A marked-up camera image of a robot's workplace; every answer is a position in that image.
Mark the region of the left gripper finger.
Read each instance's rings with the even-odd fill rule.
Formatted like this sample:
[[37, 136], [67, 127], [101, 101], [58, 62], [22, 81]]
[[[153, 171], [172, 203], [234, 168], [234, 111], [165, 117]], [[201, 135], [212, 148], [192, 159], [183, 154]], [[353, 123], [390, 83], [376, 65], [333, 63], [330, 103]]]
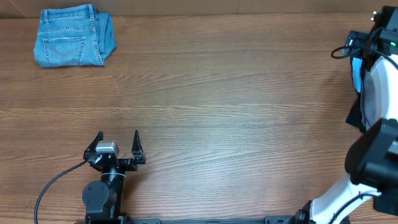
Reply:
[[98, 143], [100, 141], [103, 140], [103, 132], [99, 131], [98, 134], [96, 135], [96, 137], [94, 138], [94, 140], [91, 142], [91, 144], [86, 148], [86, 150], [84, 151], [84, 155], [88, 155], [91, 153], [96, 152], [96, 147], [98, 145]]
[[141, 146], [138, 130], [135, 130], [131, 153], [135, 159], [144, 159], [144, 151]]

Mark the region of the grey shorts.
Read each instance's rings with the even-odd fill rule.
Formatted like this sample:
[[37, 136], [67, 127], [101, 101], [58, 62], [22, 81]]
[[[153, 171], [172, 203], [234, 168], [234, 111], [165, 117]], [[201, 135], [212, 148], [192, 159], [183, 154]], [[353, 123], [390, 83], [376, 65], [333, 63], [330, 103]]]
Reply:
[[375, 123], [376, 116], [376, 91], [373, 78], [367, 70], [364, 72], [361, 89], [361, 113], [363, 124], [367, 131]]

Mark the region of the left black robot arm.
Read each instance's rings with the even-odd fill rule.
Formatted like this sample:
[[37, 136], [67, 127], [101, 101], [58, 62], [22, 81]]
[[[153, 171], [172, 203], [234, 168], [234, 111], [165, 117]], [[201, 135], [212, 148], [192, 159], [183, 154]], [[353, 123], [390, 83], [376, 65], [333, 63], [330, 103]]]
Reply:
[[139, 132], [134, 133], [131, 158], [119, 158], [116, 142], [103, 138], [100, 131], [83, 154], [90, 167], [101, 172], [100, 180], [89, 183], [82, 193], [85, 223], [131, 223], [131, 218], [121, 208], [126, 172], [134, 172], [139, 164], [146, 163]]

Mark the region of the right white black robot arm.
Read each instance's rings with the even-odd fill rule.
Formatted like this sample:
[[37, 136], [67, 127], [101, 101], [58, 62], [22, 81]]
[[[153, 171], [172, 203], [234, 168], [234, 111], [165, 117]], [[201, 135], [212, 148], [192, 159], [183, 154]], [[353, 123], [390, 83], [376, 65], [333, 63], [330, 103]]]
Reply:
[[350, 147], [345, 172], [321, 197], [277, 223], [349, 223], [349, 214], [373, 200], [397, 215], [397, 7], [375, 11], [369, 33], [352, 30], [338, 47], [351, 62], [358, 99], [346, 122], [362, 135]]

